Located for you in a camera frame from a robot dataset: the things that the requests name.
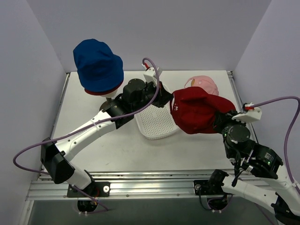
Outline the red cap with strap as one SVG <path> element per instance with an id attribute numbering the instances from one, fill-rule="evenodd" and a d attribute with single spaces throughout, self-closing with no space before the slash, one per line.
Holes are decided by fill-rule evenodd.
<path id="1" fill-rule="evenodd" d="M 228 99 L 207 93 L 200 87 L 189 87 L 173 92 L 170 113 L 175 124 L 187 134 L 215 134 L 215 113 L 235 110 Z"/>

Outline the pink baseball cap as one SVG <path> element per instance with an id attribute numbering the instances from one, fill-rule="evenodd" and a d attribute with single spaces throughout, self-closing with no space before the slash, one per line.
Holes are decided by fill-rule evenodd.
<path id="1" fill-rule="evenodd" d="M 200 87 L 208 94 L 215 95 L 215 96 L 219 95 L 217 85 L 208 76 L 199 75 L 199 76 L 191 77 L 186 81 L 184 88 L 186 88 L 188 84 L 190 84 L 191 87 Z"/>

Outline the dark red bucket hat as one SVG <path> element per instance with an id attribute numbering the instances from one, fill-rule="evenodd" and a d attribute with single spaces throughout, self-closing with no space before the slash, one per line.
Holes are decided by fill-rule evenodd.
<path id="1" fill-rule="evenodd" d="M 112 88 L 110 90 L 114 90 L 116 88 L 119 88 L 122 84 L 123 84 L 123 82 L 120 82 L 117 86 L 115 86 L 114 88 Z M 100 96 L 101 93 L 104 93 L 104 92 L 109 91 L 109 90 L 106 90 L 106 91 L 90 91 L 90 90 L 84 89 L 84 91 L 87 94 L 90 94 L 90 95 L 93 95 L 93 96 Z"/>

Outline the blue bucket hat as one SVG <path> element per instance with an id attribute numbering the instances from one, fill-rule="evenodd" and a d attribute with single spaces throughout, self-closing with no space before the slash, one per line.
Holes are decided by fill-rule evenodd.
<path id="1" fill-rule="evenodd" d="M 81 85 L 89 92 L 108 92 L 124 81 L 123 61 L 105 42 L 86 39 L 73 50 Z"/>

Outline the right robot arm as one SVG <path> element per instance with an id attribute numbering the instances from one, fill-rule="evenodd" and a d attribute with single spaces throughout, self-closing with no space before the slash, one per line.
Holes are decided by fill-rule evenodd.
<path id="1" fill-rule="evenodd" d="M 208 188 L 262 206 L 284 225 L 298 225 L 300 185 L 274 150 L 251 140 L 247 122 L 247 116 L 236 111 L 215 113 L 213 129 L 222 135 L 234 175 L 216 169 Z"/>

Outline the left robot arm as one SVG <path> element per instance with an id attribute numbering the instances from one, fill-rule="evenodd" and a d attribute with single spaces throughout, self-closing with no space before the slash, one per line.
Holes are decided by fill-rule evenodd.
<path id="1" fill-rule="evenodd" d="M 100 110 L 91 120 L 65 137 L 43 141 L 41 162 L 55 184 L 67 182 L 76 186 L 83 196 L 94 193 L 91 175 L 75 165 L 72 159 L 98 138 L 110 133 L 134 118 L 148 106 L 164 107 L 173 99 L 161 82 L 131 79 L 123 92 Z"/>

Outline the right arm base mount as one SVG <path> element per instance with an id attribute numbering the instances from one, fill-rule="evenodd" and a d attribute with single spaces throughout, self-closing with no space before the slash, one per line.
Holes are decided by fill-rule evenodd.
<path id="1" fill-rule="evenodd" d="M 199 197 L 200 206 L 212 213 L 221 214 L 232 201 L 233 194 L 226 193 L 221 187 L 209 184 L 208 180 L 194 180 L 194 192 Z"/>

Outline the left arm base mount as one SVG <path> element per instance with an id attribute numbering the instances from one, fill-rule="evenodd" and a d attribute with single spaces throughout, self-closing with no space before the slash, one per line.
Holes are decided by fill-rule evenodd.
<path id="1" fill-rule="evenodd" d="M 106 212 L 109 211 L 109 209 L 99 202 L 99 198 L 110 196 L 110 186 L 111 183 L 108 181 L 93 181 L 83 190 L 79 190 L 79 188 L 69 185 L 67 189 L 67 197 L 88 198 L 87 200 L 77 200 L 77 209 L 80 213 L 94 214 Z"/>

